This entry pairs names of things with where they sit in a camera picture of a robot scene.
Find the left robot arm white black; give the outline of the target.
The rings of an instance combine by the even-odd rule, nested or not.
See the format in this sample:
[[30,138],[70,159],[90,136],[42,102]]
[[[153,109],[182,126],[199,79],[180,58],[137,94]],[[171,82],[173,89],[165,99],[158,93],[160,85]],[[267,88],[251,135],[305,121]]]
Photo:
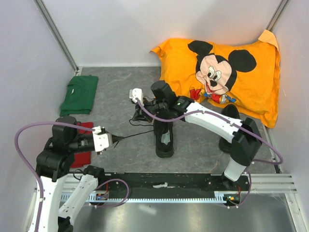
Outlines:
[[76,218],[91,192],[105,187],[104,169],[89,165],[71,196],[60,204],[74,155],[92,151],[101,153],[120,140],[101,126],[88,129],[89,134],[81,134],[82,129],[72,116],[62,116],[52,126],[52,137],[36,159],[38,186],[30,232],[73,231]]

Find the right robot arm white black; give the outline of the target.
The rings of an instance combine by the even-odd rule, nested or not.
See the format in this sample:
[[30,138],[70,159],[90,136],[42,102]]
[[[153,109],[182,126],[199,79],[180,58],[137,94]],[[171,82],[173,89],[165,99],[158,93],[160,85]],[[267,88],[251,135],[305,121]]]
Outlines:
[[186,96],[176,96],[165,81],[152,85],[155,99],[147,101],[140,88],[130,90],[129,97],[136,104],[134,120],[173,123],[181,120],[212,131],[230,145],[230,161],[221,178],[222,187],[233,190],[239,178],[250,166],[261,142],[261,134],[254,120],[240,120],[210,110]]

